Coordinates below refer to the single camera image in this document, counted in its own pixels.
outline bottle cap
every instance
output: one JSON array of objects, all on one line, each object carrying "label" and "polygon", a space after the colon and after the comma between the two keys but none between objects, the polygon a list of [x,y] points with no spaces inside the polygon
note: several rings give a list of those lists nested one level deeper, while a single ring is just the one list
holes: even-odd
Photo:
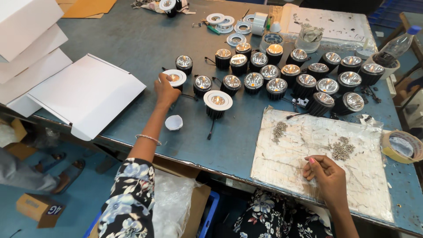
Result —
[{"label": "bottle cap", "polygon": [[410,28],[408,28],[407,33],[410,34],[410,35],[415,35],[415,34],[419,33],[419,31],[421,29],[422,28],[418,25],[412,25]]}]

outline floral print clothing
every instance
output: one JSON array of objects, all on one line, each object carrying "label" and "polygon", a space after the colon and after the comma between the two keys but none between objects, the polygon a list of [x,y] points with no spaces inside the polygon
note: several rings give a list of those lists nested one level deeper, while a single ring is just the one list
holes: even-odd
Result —
[{"label": "floral print clothing", "polygon": [[327,225],[293,199],[256,189],[233,231],[240,238],[332,238]]},{"label": "floral print clothing", "polygon": [[152,238],[154,168],[127,158],[115,176],[110,198],[102,206],[99,238]]}]

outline plastic bottle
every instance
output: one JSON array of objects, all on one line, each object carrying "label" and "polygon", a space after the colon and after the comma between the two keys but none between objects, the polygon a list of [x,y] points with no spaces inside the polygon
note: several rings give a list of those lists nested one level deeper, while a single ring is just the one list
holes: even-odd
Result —
[{"label": "plastic bottle", "polygon": [[407,33],[388,42],[373,58],[376,64],[389,68],[411,45],[413,36],[421,30],[420,26],[411,26]]}]

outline silver bangle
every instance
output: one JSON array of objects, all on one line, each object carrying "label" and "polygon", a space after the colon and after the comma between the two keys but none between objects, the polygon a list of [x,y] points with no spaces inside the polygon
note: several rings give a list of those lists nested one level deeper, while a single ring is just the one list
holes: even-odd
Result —
[{"label": "silver bangle", "polygon": [[151,136],[146,136],[146,135],[143,135],[143,134],[139,134],[139,135],[136,135],[135,136],[135,138],[137,138],[137,139],[140,138],[140,137],[145,137],[145,138],[148,138],[150,140],[153,140],[153,141],[157,142],[157,146],[161,146],[162,145],[162,143],[159,140],[156,140],[156,139],[154,139]]}]

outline blue worktable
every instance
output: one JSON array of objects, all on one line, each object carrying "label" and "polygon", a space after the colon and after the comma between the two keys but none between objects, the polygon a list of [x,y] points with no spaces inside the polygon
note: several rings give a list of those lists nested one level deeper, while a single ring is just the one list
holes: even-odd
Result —
[{"label": "blue worktable", "polygon": [[[201,18],[215,12],[233,16],[235,19],[240,19],[248,8],[250,14],[256,11],[269,12],[269,6],[264,5],[192,0],[190,10],[196,14],[178,14],[170,19],[164,14],[145,9],[133,10],[129,6],[132,1],[117,1],[110,13],[101,19],[61,19],[58,22],[69,38],[69,41],[60,48],[70,59],[76,61],[87,53],[93,54],[131,72],[147,85],[143,95],[119,115],[100,136],[129,147],[135,143],[134,135],[142,131],[153,111],[156,101],[153,81],[157,79],[157,74],[162,72],[161,67],[175,68],[177,56],[189,55],[194,65],[192,74],[184,84],[184,93],[191,95],[193,95],[193,75],[222,79],[230,74],[230,69],[217,70],[213,64],[204,60],[205,56],[214,58],[213,54],[221,48],[230,49],[234,53],[234,47],[225,43],[228,34],[218,36],[204,26],[192,28],[192,23],[200,22]],[[251,34],[246,37],[253,49],[258,49],[261,37]],[[288,53],[293,49],[293,43],[285,44],[283,47],[284,54],[279,67],[284,65]],[[321,46],[317,54],[310,54],[311,60],[307,61],[302,69],[317,62],[326,51],[327,49]],[[342,58],[353,54],[351,51],[341,49],[335,52]],[[335,79],[336,75],[331,74],[329,77]],[[383,122],[386,130],[401,129],[386,81],[380,80],[375,86],[379,88],[376,93],[382,99],[382,103],[376,104],[371,97],[368,97],[369,103],[361,113],[370,114],[376,120]],[[213,84],[213,89],[219,90],[219,87],[219,82]],[[290,91],[286,95],[291,99]],[[261,117],[268,105],[275,109],[293,111],[293,105],[286,101],[269,101],[264,90],[258,95],[250,96],[241,88],[233,97],[232,108],[225,112],[222,119],[216,121],[212,138],[208,141],[206,138],[212,120],[206,115],[204,102],[202,100],[196,102],[192,98],[182,96],[169,111],[168,116],[180,115],[184,126],[178,131],[168,131],[166,128],[162,130],[159,139],[163,142],[163,146],[157,148],[157,154],[232,179],[308,200],[299,194],[258,183],[250,178]],[[45,120],[60,122],[45,110],[40,110],[35,115]],[[352,114],[341,119],[356,122],[354,116],[355,114]],[[395,223],[387,223],[363,214],[355,215],[384,226],[423,234],[419,220],[419,217],[423,216],[421,204],[423,196],[414,166],[399,164],[389,158],[386,165],[387,180],[393,187],[390,189],[390,194]]]}]

